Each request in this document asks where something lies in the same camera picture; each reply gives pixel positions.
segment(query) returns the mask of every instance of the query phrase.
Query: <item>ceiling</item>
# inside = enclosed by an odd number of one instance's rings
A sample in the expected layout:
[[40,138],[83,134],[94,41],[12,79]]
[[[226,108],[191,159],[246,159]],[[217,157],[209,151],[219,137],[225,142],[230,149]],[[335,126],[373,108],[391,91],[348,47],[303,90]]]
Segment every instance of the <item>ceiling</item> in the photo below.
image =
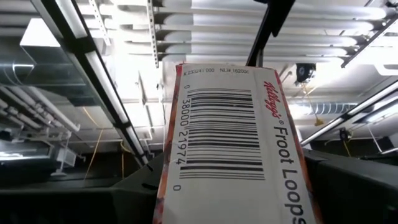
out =
[[[95,38],[118,93],[144,149],[162,149],[170,116],[175,82],[175,65],[179,63],[230,63],[244,65],[265,6],[249,0],[155,0],[154,29],[151,37],[147,1],[96,1],[101,20],[95,18],[88,0],[77,1],[87,26]],[[371,1],[369,10],[358,13],[367,0],[299,0],[292,9],[280,37],[271,39],[264,52],[264,66],[278,71],[289,104],[308,103],[303,90],[295,85],[295,63],[317,63],[317,75],[307,85],[313,103],[359,103],[396,77],[382,76],[369,62],[340,65],[361,46],[362,35],[382,24],[392,13],[377,9],[384,1]],[[22,37],[24,26],[39,17],[26,0],[0,1],[0,36]],[[103,22],[105,31],[101,30]],[[111,42],[106,44],[104,35]],[[316,46],[306,39],[315,38]],[[159,67],[152,54],[155,40]],[[50,100],[76,123],[79,132],[69,141],[78,153],[93,152],[101,130],[98,152],[115,151],[121,138],[100,106],[73,106],[66,99],[46,93]],[[319,115],[325,123],[340,114]],[[304,138],[322,126],[315,127],[314,115],[295,118]],[[396,132],[398,117],[372,125],[376,136]],[[353,127],[356,138],[369,138],[366,127]],[[324,139],[336,138],[335,134]]]

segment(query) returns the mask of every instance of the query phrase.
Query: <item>kellogg's logo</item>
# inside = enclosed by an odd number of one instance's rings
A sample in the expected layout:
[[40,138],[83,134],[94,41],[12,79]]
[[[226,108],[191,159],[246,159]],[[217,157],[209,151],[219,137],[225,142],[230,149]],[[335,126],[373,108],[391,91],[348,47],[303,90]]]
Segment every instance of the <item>kellogg's logo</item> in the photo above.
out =
[[264,86],[266,87],[268,94],[268,100],[266,100],[266,108],[271,111],[273,117],[280,119],[282,115],[279,114],[278,108],[276,107],[276,102],[280,102],[277,95],[278,91],[276,91],[273,84],[269,82],[264,82]]

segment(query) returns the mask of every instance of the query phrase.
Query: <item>white label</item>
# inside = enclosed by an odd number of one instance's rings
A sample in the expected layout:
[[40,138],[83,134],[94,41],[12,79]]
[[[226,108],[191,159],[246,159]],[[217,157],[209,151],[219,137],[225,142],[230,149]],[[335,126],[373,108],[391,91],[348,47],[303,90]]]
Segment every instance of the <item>white label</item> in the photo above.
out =
[[162,218],[315,223],[273,70],[183,65]]

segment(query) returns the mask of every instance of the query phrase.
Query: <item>barcode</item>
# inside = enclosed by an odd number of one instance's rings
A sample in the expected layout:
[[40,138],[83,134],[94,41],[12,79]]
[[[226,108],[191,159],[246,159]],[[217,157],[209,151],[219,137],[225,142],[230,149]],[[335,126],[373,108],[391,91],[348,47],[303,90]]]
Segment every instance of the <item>barcode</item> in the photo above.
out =
[[180,179],[265,180],[250,90],[201,88],[190,100]]

